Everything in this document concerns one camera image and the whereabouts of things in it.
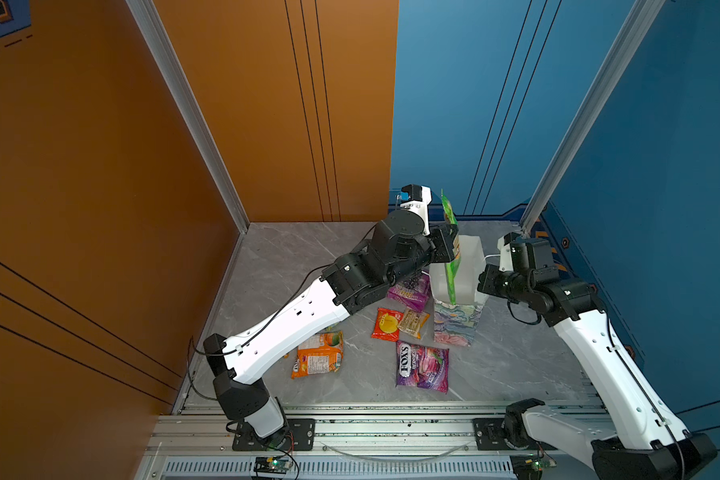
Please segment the floral paper gift bag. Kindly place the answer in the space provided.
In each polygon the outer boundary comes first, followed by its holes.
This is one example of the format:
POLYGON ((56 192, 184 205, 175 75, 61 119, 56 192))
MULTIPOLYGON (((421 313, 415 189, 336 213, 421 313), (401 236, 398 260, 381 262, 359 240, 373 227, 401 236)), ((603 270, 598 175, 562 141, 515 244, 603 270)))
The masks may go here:
POLYGON ((434 301, 434 341, 470 346, 475 338, 487 294, 477 290, 486 258, 479 236, 460 235, 460 262, 454 275, 448 264, 429 267, 434 301))

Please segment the purple grape snack bag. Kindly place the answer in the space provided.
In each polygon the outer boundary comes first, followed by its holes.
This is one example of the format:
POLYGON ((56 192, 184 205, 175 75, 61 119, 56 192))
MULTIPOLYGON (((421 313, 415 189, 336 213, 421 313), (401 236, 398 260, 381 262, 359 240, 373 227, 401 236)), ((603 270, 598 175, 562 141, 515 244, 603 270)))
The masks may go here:
POLYGON ((427 272, 421 272, 399 282, 387 293, 388 298, 415 312, 424 311, 430 295, 430 278, 427 272))

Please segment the green Lays chips bag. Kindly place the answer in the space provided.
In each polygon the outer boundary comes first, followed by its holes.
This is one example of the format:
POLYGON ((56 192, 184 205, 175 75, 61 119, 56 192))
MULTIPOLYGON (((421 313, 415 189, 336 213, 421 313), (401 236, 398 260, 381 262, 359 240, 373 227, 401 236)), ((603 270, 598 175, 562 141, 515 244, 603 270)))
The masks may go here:
POLYGON ((447 252, 449 253, 449 256, 448 261, 445 263, 446 287, 449 303, 455 305, 457 300, 455 280, 461 262, 458 221, 454 213, 453 206, 444 191, 440 192, 440 198, 443 206, 444 219, 448 227, 447 252))

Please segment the orange white snack bag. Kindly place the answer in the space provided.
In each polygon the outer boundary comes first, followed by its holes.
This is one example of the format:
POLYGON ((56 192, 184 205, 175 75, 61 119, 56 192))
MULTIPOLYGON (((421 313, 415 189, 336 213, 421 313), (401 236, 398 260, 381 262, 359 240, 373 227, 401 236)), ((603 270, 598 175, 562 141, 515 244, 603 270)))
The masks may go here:
POLYGON ((340 369, 344 357, 341 331, 315 334, 302 342, 296 350, 291 378, 327 374, 340 369))

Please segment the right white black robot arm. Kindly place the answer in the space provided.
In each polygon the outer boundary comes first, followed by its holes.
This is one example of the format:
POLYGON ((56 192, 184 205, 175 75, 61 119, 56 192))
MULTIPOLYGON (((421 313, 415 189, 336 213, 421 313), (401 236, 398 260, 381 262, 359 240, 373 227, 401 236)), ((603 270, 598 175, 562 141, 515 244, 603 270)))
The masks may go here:
POLYGON ((552 445, 601 479, 691 479, 717 458, 709 436, 691 432, 661 400, 587 283, 488 265, 477 289, 510 305, 527 304, 573 352, 613 424, 597 429, 555 413, 541 400, 526 399, 505 410, 509 446, 552 445))

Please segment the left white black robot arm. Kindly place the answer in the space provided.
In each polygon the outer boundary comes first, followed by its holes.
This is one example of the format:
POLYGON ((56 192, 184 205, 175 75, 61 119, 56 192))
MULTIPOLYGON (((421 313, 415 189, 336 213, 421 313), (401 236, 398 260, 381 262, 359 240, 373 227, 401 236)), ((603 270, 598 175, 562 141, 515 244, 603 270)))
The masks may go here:
POLYGON ((400 209, 377 222, 347 254, 306 274, 274 314, 236 335, 208 336, 201 353, 214 375, 215 399, 234 424, 251 429, 264 447, 279 447, 291 428, 264 374, 285 354, 326 327, 383 299, 431 264, 456 257, 458 228, 430 225, 400 209))

